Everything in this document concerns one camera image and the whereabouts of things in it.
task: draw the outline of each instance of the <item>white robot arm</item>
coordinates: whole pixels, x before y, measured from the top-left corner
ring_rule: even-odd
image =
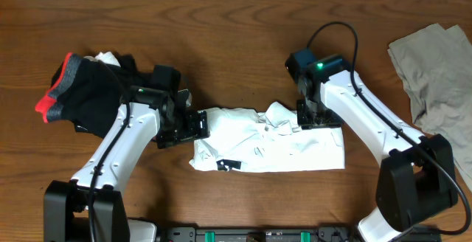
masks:
[[[122,135],[119,137],[113,149],[108,154],[100,176],[98,177],[96,189],[108,185],[124,195],[126,184],[133,172],[139,157],[146,145],[158,133],[161,126],[159,110],[150,108],[142,103],[130,103],[131,118]],[[126,118],[126,106],[121,105],[113,126],[103,139],[90,160],[76,172],[71,178],[77,182],[77,186],[90,187],[94,167],[102,157],[105,149],[117,135]]]
[[[156,66],[150,80],[153,88],[131,87],[129,100],[118,108],[110,131],[83,168],[69,182],[53,181],[48,186],[44,195],[44,241],[156,240],[157,226],[128,219],[122,197],[139,157],[153,137],[158,148],[167,148],[209,136],[206,112],[187,110],[191,94],[186,89],[177,91],[180,77],[175,69]],[[74,217],[74,212],[85,209],[91,216],[88,227],[86,219]],[[92,236],[83,231],[87,229]]]
[[[378,207],[357,226],[364,241],[391,241],[413,224],[457,203],[457,193],[444,184],[443,175],[424,165],[412,144],[398,136],[360,98],[348,71],[351,66],[340,55],[317,60],[309,49],[303,49],[292,54],[285,67],[305,96],[297,103],[299,125],[302,128],[333,127],[344,121],[381,166],[376,194]],[[428,151],[454,178],[451,146],[447,140],[440,135],[426,139],[391,112],[362,83],[357,72],[353,72],[353,78],[374,109]],[[414,174],[413,163],[423,166],[421,173]]]
[[[397,123],[403,132],[420,143],[423,136],[419,130],[414,129],[391,112],[361,81],[357,72],[355,81],[362,86],[364,96],[373,104],[390,122]],[[369,148],[377,163],[389,157],[393,149],[404,151],[411,145],[392,131],[370,108],[355,94],[350,83],[350,73],[343,70],[330,76],[330,80],[321,83],[320,98],[322,103],[336,112],[359,136]],[[397,237],[400,232],[393,229],[382,216],[378,208],[364,218],[358,224],[359,234],[366,242],[387,242]]]

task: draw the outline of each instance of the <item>wood grain surface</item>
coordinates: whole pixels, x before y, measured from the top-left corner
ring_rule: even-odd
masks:
[[[131,53],[142,71],[171,64],[190,79],[197,109],[265,111],[274,101],[294,108],[299,95],[285,59],[320,25],[347,21],[360,37],[363,81],[411,123],[388,44],[433,23],[459,24],[471,37],[471,6],[472,0],[1,0],[0,240],[42,240],[45,189],[53,179],[69,180],[100,143],[76,134],[69,122],[45,124],[34,111],[67,52]],[[351,58],[352,36],[332,27],[313,51]],[[163,151],[149,144],[125,191],[127,214],[163,226],[353,225],[375,207],[378,166],[349,127],[343,131],[347,167],[332,171],[199,172],[188,164],[192,144]],[[428,222],[456,229],[464,218],[459,203]],[[443,239],[472,241],[472,232]]]

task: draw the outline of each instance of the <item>green connector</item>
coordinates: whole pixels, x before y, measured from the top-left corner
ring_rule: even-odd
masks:
[[[205,242],[215,242],[215,233],[214,232],[206,232],[205,233]]]
[[[302,232],[301,242],[310,242],[310,233],[309,232]]]

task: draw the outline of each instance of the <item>black cable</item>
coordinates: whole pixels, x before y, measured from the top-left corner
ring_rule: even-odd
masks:
[[[131,114],[128,92],[125,90],[125,88],[120,83],[118,77],[113,73],[113,71],[111,71],[111,69],[106,64],[101,63],[101,65],[106,68],[106,70],[109,72],[110,76],[112,76],[112,78],[114,79],[115,83],[117,84],[118,88],[120,89],[122,93],[124,104],[126,104],[126,118],[123,120],[123,125],[118,130],[117,135],[115,135],[113,140],[110,142],[110,145],[103,152],[103,155],[102,157],[100,157],[100,160],[98,161],[97,165],[94,167],[94,174],[91,177],[90,188],[88,189],[88,224],[90,227],[90,236],[91,236],[92,242],[97,241],[97,234],[95,232],[95,225],[94,225],[94,190],[95,190],[95,185],[97,184],[97,178],[100,175],[100,171],[102,170],[103,162],[105,162],[106,157],[110,153],[113,146],[117,143],[123,131],[125,131],[126,127],[128,127],[130,114]]]
[[[430,162],[436,169],[438,169],[439,172],[441,172],[449,181],[449,183],[456,189],[457,193],[459,194],[460,199],[462,200],[462,203],[464,204],[465,208],[465,223],[464,226],[461,227],[458,230],[454,231],[447,231],[447,230],[441,230],[441,229],[436,229],[436,228],[429,228],[429,232],[435,232],[435,233],[440,233],[441,235],[460,235],[463,232],[467,231],[468,227],[471,225],[471,207],[468,203],[467,197],[465,197],[464,191],[462,188],[457,184],[457,182],[452,179],[452,177],[444,170],[444,168],[438,164],[434,159],[432,159],[418,144],[413,140],[410,139],[407,135],[403,133],[403,130],[401,128],[398,128],[396,125],[391,123],[382,113],[377,110],[368,100],[367,98],[362,94],[362,90],[357,87],[355,84],[354,80],[354,71],[355,71],[355,59],[357,58],[357,52],[358,52],[358,36],[357,32],[355,29],[350,26],[347,23],[344,23],[342,21],[332,21],[330,23],[327,23],[320,28],[311,36],[310,40],[308,41],[307,48],[310,47],[311,43],[313,42],[313,39],[318,35],[319,32],[321,32],[324,28],[329,27],[334,24],[339,24],[342,26],[345,26],[353,32],[354,35],[354,40],[355,40],[355,45],[354,45],[354,56],[353,56],[353,62],[351,64],[351,69],[350,69],[350,79],[351,79],[351,84],[353,85],[353,88],[355,90],[356,95],[361,98],[361,100],[366,104],[366,106],[374,112],[382,121],[384,121],[398,136],[400,136],[402,139],[406,140],[412,147],[417,150],[417,152],[423,157],[427,162]]]

